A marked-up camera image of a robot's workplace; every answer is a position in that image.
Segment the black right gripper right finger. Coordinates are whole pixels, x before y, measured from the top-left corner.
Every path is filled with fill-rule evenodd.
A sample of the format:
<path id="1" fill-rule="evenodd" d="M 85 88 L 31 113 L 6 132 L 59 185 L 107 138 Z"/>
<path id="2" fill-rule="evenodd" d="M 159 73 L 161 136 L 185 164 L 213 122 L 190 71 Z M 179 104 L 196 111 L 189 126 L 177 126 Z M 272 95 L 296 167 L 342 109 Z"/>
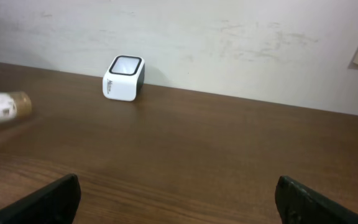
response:
<path id="1" fill-rule="evenodd" d="M 289 176 L 279 178 L 275 204 L 285 224 L 358 224 L 358 214 Z"/>

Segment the white tube with tan cap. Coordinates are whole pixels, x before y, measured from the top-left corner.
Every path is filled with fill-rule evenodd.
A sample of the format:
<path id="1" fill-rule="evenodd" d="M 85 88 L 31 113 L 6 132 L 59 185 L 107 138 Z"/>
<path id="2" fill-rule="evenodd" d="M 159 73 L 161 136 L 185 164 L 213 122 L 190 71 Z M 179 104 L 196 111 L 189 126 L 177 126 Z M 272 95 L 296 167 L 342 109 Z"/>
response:
<path id="1" fill-rule="evenodd" d="M 0 92 L 0 124 L 31 114 L 32 102 L 25 92 Z"/>

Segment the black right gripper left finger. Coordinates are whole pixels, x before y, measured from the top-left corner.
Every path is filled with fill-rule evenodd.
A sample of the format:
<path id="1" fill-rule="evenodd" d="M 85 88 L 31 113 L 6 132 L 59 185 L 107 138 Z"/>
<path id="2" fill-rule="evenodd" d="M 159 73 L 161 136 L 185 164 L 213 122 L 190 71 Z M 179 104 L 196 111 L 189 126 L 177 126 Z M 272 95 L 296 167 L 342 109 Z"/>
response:
<path id="1" fill-rule="evenodd" d="M 72 224 L 80 200 L 78 177 L 68 174 L 0 209 L 0 224 Z"/>

